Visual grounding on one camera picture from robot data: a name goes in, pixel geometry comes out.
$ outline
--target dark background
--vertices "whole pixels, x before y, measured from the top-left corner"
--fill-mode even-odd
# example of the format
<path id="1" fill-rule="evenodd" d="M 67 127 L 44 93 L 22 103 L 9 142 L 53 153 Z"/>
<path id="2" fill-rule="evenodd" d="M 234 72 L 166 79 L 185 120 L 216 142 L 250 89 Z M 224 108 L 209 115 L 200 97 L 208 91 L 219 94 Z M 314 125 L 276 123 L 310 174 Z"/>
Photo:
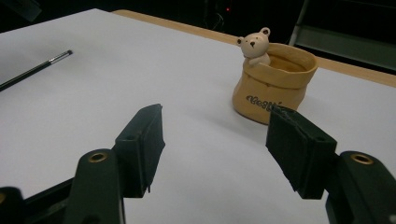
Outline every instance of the dark background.
<path id="1" fill-rule="evenodd" d="M 0 33 L 91 8 L 104 11 L 129 9 L 236 36 L 256 33 L 266 26 L 271 29 L 271 42 L 288 44 L 304 3 L 304 0 L 36 1 L 42 12 L 33 22 L 25 20 L 0 3 Z M 310 0 L 302 19 L 303 25 L 396 45 L 395 22 L 396 0 Z M 396 71 L 355 62 L 325 52 L 307 50 L 321 57 L 387 73 L 396 73 Z"/>

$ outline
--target bear planter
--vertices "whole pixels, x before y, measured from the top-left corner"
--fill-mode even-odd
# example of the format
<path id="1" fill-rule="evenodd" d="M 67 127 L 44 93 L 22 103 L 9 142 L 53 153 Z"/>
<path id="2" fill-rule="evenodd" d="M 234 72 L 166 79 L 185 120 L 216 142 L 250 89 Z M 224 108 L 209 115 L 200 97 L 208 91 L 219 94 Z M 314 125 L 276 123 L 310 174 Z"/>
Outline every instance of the bear planter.
<path id="1" fill-rule="evenodd" d="M 234 109 L 244 117 L 264 124 L 268 124 L 272 105 L 297 110 L 318 68 L 313 54 L 288 45 L 269 43 L 269 34 L 269 29 L 263 28 L 259 33 L 238 38 L 237 44 L 246 59 L 242 76 L 233 91 Z M 256 48 L 258 46 L 267 46 L 262 48 L 266 51 L 262 52 Z"/>

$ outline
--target sack-shaped pot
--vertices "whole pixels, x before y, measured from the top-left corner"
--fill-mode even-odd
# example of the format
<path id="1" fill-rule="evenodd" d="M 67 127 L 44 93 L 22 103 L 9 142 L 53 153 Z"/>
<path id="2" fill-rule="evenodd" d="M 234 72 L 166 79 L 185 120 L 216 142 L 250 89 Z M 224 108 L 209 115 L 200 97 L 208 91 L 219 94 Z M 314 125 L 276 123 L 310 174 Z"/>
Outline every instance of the sack-shaped pot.
<path id="1" fill-rule="evenodd" d="M 270 43 L 270 65 L 243 63 L 233 91 L 233 107 L 241 115 L 268 124 L 272 105 L 293 110 L 303 101 L 306 87 L 318 68 L 315 55 L 288 45 Z"/>

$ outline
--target brass screw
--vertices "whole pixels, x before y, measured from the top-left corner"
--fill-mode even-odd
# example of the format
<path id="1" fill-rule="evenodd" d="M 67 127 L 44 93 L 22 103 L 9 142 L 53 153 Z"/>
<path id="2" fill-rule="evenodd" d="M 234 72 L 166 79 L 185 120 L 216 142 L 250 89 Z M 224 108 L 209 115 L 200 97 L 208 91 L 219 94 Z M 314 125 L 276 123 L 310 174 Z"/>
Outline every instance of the brass screw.
<path id="1" fill-rule="evenodd" d="M 363 154 L 358 154 L 358 153 L 352 154 L 350 156 L 350 158 L 353 161 L 356 161 L 356 162 L 364 164 L 364 165 L 372 165 L 374 163 L 374 161 L 370 157 L 365 156 Z"/>
<path id="2" fill-rule="evenodd" d="M 88 161 L 89 162 L 100 162 L 100 161 L 104 161 L 105 159 L 107 159 L 107 157 L 108 157 L 107 153 L 98 152 L 98 153 L 95 153 L 95 154 L 91 155 L 88 158 Z"/>
<path id="3" fill-rule="evenodd" d="M 6 200 L 7 195 L 5 193 L 0 192 L 0 204 Z"/>

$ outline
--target wooden table edge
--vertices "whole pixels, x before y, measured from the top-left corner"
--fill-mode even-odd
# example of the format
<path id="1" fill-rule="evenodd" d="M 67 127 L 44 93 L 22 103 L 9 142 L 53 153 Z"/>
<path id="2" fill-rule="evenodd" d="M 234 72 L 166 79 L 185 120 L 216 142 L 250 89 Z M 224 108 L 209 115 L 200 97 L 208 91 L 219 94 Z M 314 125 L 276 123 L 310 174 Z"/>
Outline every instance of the wooden table edge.
<path id="1" fill-rule="evenodd" d="M 116 10 L 116 11 L 113 11 L 113 13 L 120 15 L 120 16 L 132 18 L 135 20 L 145 21 L 145 22 L 149 22 L 152 24 L 167 27 L 170 29 L 178 30 L 178 31 L 185 32 L 188 34 L 199 35 L 199 36 L 202 36 L 205 38 L 214 39 L 214 40 L 217 40 L 217 41 L 220 41 L 223 43 L 228 43 L 228 44 L 232 44 L 232 45 L 235 45 L 235 43 L 236 43 L 237 37 L 234 35 L 227 35 L 224 33 L 207 30 L 204 28 L 188 25 L 185 23 L 177 22 L 177 21 L 169 21 L 166 19 L 153 17 L 150 15 L 146 15 L 146 14 L 142 14 L 142 13 L 126 10 L 126 9 Z M 380 83 L 383 85 L 396 87 L 396 76 L 394 76 L 394 75 L 358 67 L 355 65 L 347 64 L 347 63 L 340 63 L 340 62 L 325 59 L 325 58 L 317 57 L 317 59 L 318 59 L 318 66 L 320 68 L 332 70 L 334 72 L 350 75 L 353 77 L 359 77 L 359 78 L 370 80 L 370 81 Z"/>

